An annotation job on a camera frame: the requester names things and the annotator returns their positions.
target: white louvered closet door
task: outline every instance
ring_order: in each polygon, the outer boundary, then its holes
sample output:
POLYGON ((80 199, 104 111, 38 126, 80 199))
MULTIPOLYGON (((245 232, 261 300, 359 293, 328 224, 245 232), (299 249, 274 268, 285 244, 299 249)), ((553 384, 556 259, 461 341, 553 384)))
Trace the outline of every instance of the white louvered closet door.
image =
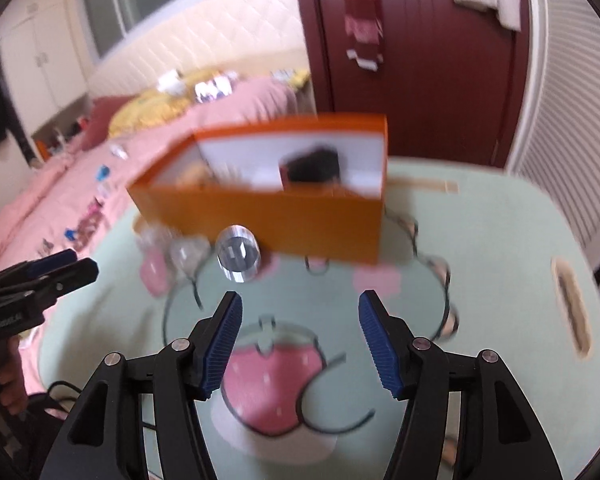
POLYGON ((600 18, 587 0, 546 0, 546 66, 519 174, 560 206, 600 264, 600 18))

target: clutter on bed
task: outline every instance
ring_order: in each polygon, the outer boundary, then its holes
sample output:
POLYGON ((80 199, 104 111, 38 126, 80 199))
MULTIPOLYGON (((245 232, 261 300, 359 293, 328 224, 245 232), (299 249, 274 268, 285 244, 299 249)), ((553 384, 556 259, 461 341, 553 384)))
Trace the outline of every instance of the clutter on bed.
POLYGON ((129 153, 122 142, 112 142, 109 145, 111 155, 121 158, 122 160, 129 159, 129 153))
POLYGON ((296 92, 303 89, 311 79, 311 72, 308 70, 275 70, 271 72, 273 79, 281 83, 288 84, 296 92))
POLYGON ((42 238, 42 245, 40 245, 40 249, 38 250, 38 254, 40 258, 46 258, 47 256, 51 256, 53 253, 55 245, 46 240, 46 238, 42 238))
POLYGON ((172 71, 163 76, 158 88, 151 88, 128 102, 110 120, 109 138, 154 128, 182 116, 193 104, 193 87, 217 75, 216 70, 197 70, 183 77, 172 71))
POLYGON ((385 166, 384 116, 295 118, 197 132, 141 175, 129 194, 147 221, 184 235, 216 239, 240 224, 268 250, 374 263, 385 166), (327 158, 324 172, 316 162, 327 158), (240 180, 215 182, 216 167, 234 168, 240 180))
POLYGON ((187 93, 187 84, 180 78, 177 70, 171 70, 158 78, 158 92, 169 94, 172 97, 184 97, 187 93))
POLYGON ((221 97, 227 97, 234 91, 232 78, 227 75, 218 75, 215 78, 198 83, 195 87, 196 101, 199 103, 210 103, 221 97))
POLYGON ((81 253, 98 231, 98 227, 104 220, 103 205, 97 198, 94 198, 87 208, 87 213, 78 222, 78 226, 64 231, 65 238, 71 243, 75 252, 81 253))
POLYGON ((104 203, 104 201, 111 195, 111 184, 109 183, 109 175, 111 170, 104 164, 98 168, 96 172, 96 182, 98 183, 98 202, 104 203))
MULTIPOLYGON (((0 212, 0 270, 37 258, 43 238, 55 245, 54 250, 71 246, 64 231, 77 227, 97 195, 95 175, 103 164, 110 169, 107 181, 112 192, 102 208, 105 220, 83 249, 83 255, 97 247, 131 204, 126 186, 192 130, 219 123, 275 119, 296 111, 291 89, 270 77, 250 78, 236 83, 230 99, 189 107, 184 116, 168 124, 104 142, 86 152, 81 149, 86 132, 78 134, 67 143, 64 153, 53 156, 35 172, 30 186, 0 212), (128 158, 112 154, 112 144, 119 144, 128 158)), ((214 171, 218 178, 232 177, 232 169, 220 164, 214 171)))

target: orange box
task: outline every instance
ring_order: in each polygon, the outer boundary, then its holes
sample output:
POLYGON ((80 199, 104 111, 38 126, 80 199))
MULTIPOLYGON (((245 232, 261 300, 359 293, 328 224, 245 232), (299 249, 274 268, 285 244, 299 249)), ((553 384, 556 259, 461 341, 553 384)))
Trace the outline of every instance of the orange box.
POLYGON ((247 126, 198 130, 172 147, 128 189, 148 222, 212 242, 234 224, 261 248, 374 264, 378 260, 386 183, 386 118, 323 114, 247 126), (279 165, 289 156, 329 146, 338 151, 341 187, 291 184, 279 165), (177 176, 204 160, 236 168, 236 186, 176 186, 177 176))

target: white paper inside box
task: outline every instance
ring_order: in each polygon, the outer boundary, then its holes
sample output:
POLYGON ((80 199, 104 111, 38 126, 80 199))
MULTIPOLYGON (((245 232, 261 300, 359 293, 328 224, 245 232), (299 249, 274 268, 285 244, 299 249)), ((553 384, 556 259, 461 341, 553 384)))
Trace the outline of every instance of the white paper inside box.
POLYGON ((220 177, 230 175, 252 190, 283 189, 280 166, 326 148, 338 154, 340 184, 368 198, 380 198, 385 169, 385 137, 376 132, 267 132, 197 140, 174 158, 153 180, 158 186, 182 186, 192 165, 206 162, 220 177))

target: bed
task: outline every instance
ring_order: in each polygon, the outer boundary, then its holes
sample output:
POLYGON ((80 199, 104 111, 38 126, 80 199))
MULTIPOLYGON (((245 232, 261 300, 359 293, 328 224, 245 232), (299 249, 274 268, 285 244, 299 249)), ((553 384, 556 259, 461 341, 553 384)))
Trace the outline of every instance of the bed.
MULTIPOLYGON (((96 195, 96 173, 105 164, 111 188, 102 212, 104 220, 80 256, 88 256, 100 244, 112 225, 131 204, 126 185, 167 148, 192 130, 218 124, 267 121, 297 113, 291 87, 269 77, 237 82, 234 93, 218 101, 196 104, 184 115, 163 126, 148 128, 132 136, 107 140, 87 152, 61 153, 49 160, 29 188, 0 212, 0 270, 23 260, 39 258, 43 239, 54 245, 53 252, 71 247, 64 236, 75 228, 96 195), (128 153, 123 160, 111 151, 121 144, 128 153)), ((51 316, 53 309, 47 311, 51 316)), ((29 393, 42 390, 38 378, 37 352, 44 326, 21 348, 26 387, 29 393)))

